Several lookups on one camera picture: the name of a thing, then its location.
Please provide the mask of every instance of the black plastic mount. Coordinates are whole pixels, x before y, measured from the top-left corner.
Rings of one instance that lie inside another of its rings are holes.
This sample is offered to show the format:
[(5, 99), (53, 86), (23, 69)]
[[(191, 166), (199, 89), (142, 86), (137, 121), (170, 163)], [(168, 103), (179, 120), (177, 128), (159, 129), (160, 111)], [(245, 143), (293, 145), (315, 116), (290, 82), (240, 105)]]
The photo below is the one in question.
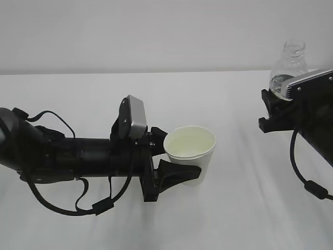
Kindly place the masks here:
[[(112, 150), (120, 151), (123, 139), (117, 135), (118, 127), (115, 122), (111, 132)], [(134, 144), (134, 151), (131, 153), (134, 157), (134, 164), (139, 166), (139, 179), (143, 193), (144, 202), (156, 202), (160, 193), (177, 184), (185, 181), (197, 179), (200, 176), (201, 168), (197, 166), (188, 166), (174, 164), (165, 160), (160, 160), (158, 168), (155, 169), (152, 161), (153, 156), (165, 154), (163, 142), (167, 133), (157, 127), (152, 127), (150, 132), (131, 143)]]

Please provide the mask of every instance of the cable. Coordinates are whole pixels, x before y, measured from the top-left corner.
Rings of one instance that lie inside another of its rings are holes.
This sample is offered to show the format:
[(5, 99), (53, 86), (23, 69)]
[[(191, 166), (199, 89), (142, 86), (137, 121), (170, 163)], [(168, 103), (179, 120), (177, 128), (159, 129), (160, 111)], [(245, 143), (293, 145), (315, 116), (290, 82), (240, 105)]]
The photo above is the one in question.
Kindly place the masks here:
[(26, 120), (28, 122), (36, 122), (38, 121), (43, 115), (45, 115), (46, 113), (50, 113), (54, 116), (56, 116), (60, 121), (62, 121), (63, 124), (66, 125), (66, 127), (72, 132), (73, 134), (73, 138), (75, 139), (75, 132), (74, 130), (59, 116), (57, 115), (56, 113), (54, 113), (53, 111), (49, 111), (49, 110), (46, 110), (46, 111), (43, 111), (43, 112), (40, 112), (38, 115), (36, 115), (35, 117), (32, 117), (32, 118), (27, 118)]
[(83, 185), (84, 185), (84, 190), (83, 190), (83, 193), (81, 194), (81, 196), (76, 200), (75, 202), (75, 209), (77, 211), (86, 211), (85, 209), (81, 209), (80, 207), (78, 207), (78, 203), (79, 201), (81, 200), (81, 198), (88, 192), (88, 189), (89, 189), (89, 182), (87, 179), (85, 178), (78, 178), (78, 180), (82, 181), (83, 182)]
[(294, 150), (295, 150), (296, 136), (298, 134), (299, 129), (300, 129), (299, 126), (295, 127), (290, 141), (290, 161), (292, 168), (295, 174), (297, 175), (298, 179), (300, 179), (300, 181), (304, 183), (305, 190), (316, 196), (318, 199), (330, 199), (333, 201), (333, 196), (328, 194), (328, 190), (326, 188), (320, 186), (318, 183), (312, 180), (307, 181), (303, 177), (303, 175), (301, 174), (300, 170), (296, 165)]
[(133, 176), (133, 169), (134, 169), (134, 157), (132, 157), (132, 162), (131, 162), (131, 166), (130, 166), (129, 175), (127, 176), (127, 179), (126, 179), (126, 181), (124, 183), (124, 186), (119, 191), (119, 193), (114, 198), (112, 198), (112, 202), (113, 203), (115, 203), (117, 200), (119, 200), (120, 197), (125, 193), (126, 189), (128, 188), (128, 186), (129, 186), (129, 184), (131, 182), (132, 176)]
[(110, 186), (110, 197), (112, 195), (112, 182), (111, 182), (112, 176), (108, 176), (109, 186)]
[(293, 168), (295, 174), (297, 175), (298, 179), (300, 179), (301, 182), (303, 182), (305, 184), (306, 183), (306, 179), (301, 174), (300, 170), (298, 169), (298, 167), (296, 165), (296, 161), (295, 161), (295, 142), (296, 142), (296, 136), (297, 136), (298, 131), (299, 131), (299, 127), (296, 127), (294, 129), (293, 133), (292, 133), (292, 136), (291, 136), (291, 141), (290, 141), (290, 161), (291, 161), (292, 168)]

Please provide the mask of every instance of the clear glass bottle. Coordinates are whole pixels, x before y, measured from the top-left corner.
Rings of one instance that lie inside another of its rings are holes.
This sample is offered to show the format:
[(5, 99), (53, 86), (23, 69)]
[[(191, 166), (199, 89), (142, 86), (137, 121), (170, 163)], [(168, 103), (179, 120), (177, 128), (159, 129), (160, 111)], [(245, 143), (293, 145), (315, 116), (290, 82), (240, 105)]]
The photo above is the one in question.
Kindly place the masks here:
[(281, 95), (282, 83), (308, 72), (304, 58), (305, 48), (303, 41), (288, 40), (285, 43), (281, 58), (274, 64), (270, 75), (270, 90), (278, 98), (291, 101)]

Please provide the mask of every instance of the table surface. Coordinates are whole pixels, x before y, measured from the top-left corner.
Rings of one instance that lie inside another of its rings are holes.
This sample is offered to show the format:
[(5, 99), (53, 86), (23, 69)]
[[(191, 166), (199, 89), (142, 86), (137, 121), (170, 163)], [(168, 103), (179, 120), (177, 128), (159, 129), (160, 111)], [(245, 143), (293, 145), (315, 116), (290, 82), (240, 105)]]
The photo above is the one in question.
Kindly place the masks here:
[[(108, 138), (123, 97), (145, 103), (149, 126), (213, 131), (217, 145), (202, 185), (177, 185), (143, 203), (138, 178), (114, 209), (66, 217), (42, 207), (18, 175), (0, 168), (2, 249), (332, 249), (333, 203), (303, 189), (289, 162), (290, 132), (263, 134), (261, 89), (268, 71), (0, 76), (0, 106), (31, 116), (53, 110), (77, 137)], [(70, 132), (55, 117), (38, 124)], [(333, 192), (333, 171), (302, 138), (297, 163)], [(113, 178), (114, 192), (124, 178)], [(107, 178), (90, 179), (80, 202), (108, 195)], [(39, 185), (51, 203), (73, 209), (81, 182)]]

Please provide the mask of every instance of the white paper cup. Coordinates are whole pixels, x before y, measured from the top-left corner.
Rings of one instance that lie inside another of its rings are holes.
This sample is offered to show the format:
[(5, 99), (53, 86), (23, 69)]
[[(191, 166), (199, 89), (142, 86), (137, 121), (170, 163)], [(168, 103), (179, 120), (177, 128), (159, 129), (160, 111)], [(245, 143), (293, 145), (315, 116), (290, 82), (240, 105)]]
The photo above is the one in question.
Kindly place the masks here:
[(198, 179), (184, 182), (188, 185), (199, 185), (206, 176), (215, 144), (216, 137), (208, 129), (185, 126), (165, 137), (164, 150), (172, 163), (200, 167), (201, 174)]

